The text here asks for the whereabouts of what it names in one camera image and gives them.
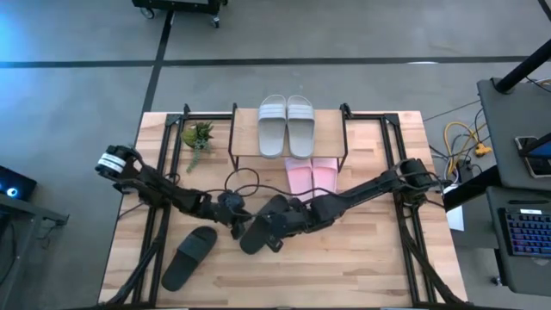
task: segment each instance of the pink slide sandal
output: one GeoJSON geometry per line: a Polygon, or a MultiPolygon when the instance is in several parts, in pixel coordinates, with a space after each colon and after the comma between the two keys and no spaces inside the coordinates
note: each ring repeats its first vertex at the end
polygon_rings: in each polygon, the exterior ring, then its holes
{"type": "MultiPolygon", "coordinates": [[[[291,193],[297,194],[312,189],[312,163],[310,159],[285,158],[285,170],[291,193]]],[[[312,192],[296,196],[301,202],[313,198],[312,192]]]]}
{"type": "MultiPolygon", "coordinates": [[[[327,189],[332,193],[337,191],[337,159],[336,158],[314,158],[313,187],[327,189]]],[[[316,190],[315,196],[327,195],[322,190],[316,190]]]]}

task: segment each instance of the gray floor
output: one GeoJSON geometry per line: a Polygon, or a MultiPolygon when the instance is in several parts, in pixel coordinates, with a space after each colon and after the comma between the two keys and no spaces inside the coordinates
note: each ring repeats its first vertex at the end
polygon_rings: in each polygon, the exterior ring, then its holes
{"type": "MultiPolygon", "coordinates": [[[[159,12],[148,21],[127,0],[3,1],[0,68],[2,62],[154,60],[164,17],[159,12]]],[[[498,59],[532,53],[551,28],[536,0],[230,0],[220,18],[215,30],[207,16],[176,13],[164,58],[498,59]]],[[[516,65],[486,60],[164,67],[152,111],[179,111],[184,103],[204,111],[229,110],[232,102],[255,107],[279,93],[302,94],[320,109],[347,102],[355,110],[421,110],[429,118],[477,100],[478,80],[516,65]]],[[[97,300],[121,196],[93,169],[107,145],[133,143],[152,75],[151,67],[110,65],[0,69],[0,164],[38,181],[34,202],[71,214],[47,251],[33,249],[13,308],[84,307],[97,300]]],[[[551,77],[551,65],[532,77],[551,77]]],[[[479,109],[475,103],[427,121],[429,142],[445,151],[444,126],[470,124],[479,109]]],[[[440,172],[443,162],[435,161],[440,172]]],[[[492,155],[475,161],[483,168],[494,163],[492,155]]],[[[493,287],[490,250],[457,252],[475,304],[543,309],[551,302],[493,287]]]]}

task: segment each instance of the small succulent plant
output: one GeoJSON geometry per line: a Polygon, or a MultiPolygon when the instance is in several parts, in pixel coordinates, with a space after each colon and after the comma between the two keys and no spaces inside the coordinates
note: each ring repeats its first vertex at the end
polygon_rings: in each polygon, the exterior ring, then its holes
{"type": "Polygon", "coordinates": [[[213,130],[213,123],[209,122],[198,122],[194,126],[184,130],[182,132],[181,138],[183,143],[193,149],[193,157],[189,163],[188,169],[186,172],[190,173],[198,164],[199,158],[201,156],[201,150],[210,152],[210,143],[208,140],[213,138],[210,135],[210,132],[213,130]]]}

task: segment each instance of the black slide sandal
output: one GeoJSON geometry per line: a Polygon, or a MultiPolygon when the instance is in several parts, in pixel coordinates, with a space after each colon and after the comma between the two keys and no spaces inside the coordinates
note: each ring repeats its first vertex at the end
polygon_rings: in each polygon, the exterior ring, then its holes
{"type": "MultiPolygon", "coordinates": [[[[268,203],[258,212],[258,214],[278,214],[288,210],[288,201],[282,195],[275,195],[268,203]]],[[[272,236],[271,231],[269,230],[269,222],[261,216],[256,217],[252,222],[251,226],[241,240],[239,241],[239,246],[243,252],[252,255],[260,249],[268,245],[269,248],[278,252],[282,246],[283,242],[280,239],[276,239],[272,236]]]]}
{"type": "Polygon", "coordinates": [[[216,231],[201,226],[191,232],[178,246],[169,268],[165,271],[161,284],[170,292],[182,288],[197,266],[203,261],[216,243],[216,231]]]}

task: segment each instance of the keyboard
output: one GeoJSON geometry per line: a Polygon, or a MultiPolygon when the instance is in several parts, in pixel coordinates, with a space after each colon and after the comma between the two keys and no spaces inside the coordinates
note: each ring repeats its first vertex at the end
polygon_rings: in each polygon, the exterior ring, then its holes
{"type": "Polygon", "coordinates": [[[505,210],[505,229],[514,256],[551,257],[551,214],[505,210]]]}

